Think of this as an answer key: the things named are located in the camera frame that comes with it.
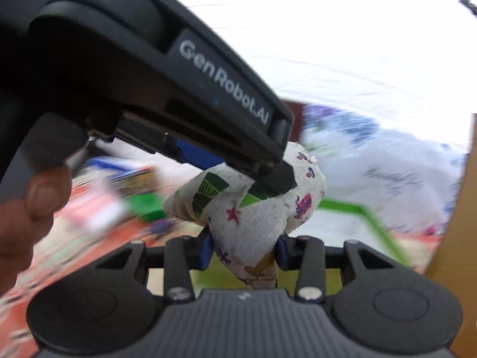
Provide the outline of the person's left hand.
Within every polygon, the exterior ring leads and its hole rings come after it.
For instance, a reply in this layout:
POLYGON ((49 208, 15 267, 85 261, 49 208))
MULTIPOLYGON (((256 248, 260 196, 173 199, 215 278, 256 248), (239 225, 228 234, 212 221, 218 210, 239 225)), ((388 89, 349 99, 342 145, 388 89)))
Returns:
POLYGON ((51 230, 54 213, 67 204, 71 189, 70 168, 57 166, 34 176, 24 198, 1 205, 1 294, 12 289, 18 275, 30 267, 35 244, 51 230))

